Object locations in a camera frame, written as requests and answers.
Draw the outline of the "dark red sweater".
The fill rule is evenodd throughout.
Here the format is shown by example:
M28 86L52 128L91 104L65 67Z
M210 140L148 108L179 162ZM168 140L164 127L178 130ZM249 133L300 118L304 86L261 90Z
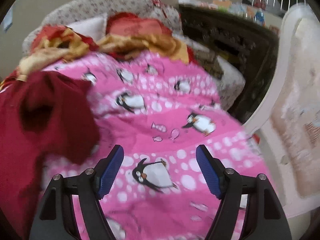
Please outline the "dark red sweater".
M86 80L35 72L1 92L1 210L27 239L46 156L82 164L99 141Z

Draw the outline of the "pink penguin bed sheet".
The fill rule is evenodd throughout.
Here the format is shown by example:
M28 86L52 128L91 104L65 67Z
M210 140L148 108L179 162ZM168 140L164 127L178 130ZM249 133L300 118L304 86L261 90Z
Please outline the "pink penguin bed sheet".
M150 52L129 62L90 53L48 70L91 81L87 100L100 142L82 165L49 156L42 186L57 173L80 174L121 145L124 160L100 202L116 239L205 237L219 201L196 161L199 145L240 174L268 173L242 125L221 107L214 79L196 64Z

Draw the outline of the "dark carved wooden cabinet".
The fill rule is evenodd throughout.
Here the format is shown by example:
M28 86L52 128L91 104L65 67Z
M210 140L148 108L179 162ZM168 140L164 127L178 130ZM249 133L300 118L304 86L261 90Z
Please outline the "dark carved wooden cabinet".
M228 112L245 123L262 102L276 69L279 38L272 31L227 12L179 5L183 33L223 56L245 86Z

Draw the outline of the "red and yellow blanket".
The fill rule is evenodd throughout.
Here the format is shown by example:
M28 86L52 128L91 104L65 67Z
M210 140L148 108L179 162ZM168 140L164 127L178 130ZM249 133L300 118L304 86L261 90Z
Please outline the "red and yellow blanket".
M56 61L71 62L91 51L129 60L144 50L183 63L195 61L191 49L171 34L107 34L94 41L92 37L77 33L65 25L45 25L33 39L29 54L23 57L16 69L1 82L1 90L15 81L25 82L31 73L42 70Z

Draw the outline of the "white pillow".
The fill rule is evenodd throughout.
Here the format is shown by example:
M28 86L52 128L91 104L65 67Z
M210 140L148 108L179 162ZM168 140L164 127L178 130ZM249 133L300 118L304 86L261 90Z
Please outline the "white pillow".
M107 26L107 13L80 20L67 25L74 32L86 37L91 37L93 41L99 41L105 36Z

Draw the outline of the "grey floral pillow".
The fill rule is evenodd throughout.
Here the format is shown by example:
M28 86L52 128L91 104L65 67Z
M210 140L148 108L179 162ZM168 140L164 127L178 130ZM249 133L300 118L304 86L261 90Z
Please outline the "grey floral pillow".
M140 18L156 18L173 33L183 33L179 12L160 0L72 0L45 16L40 26L24 39L22 55L30 53L31 44L44 25L68 25L104 13L111 17L120 12L130 12Z

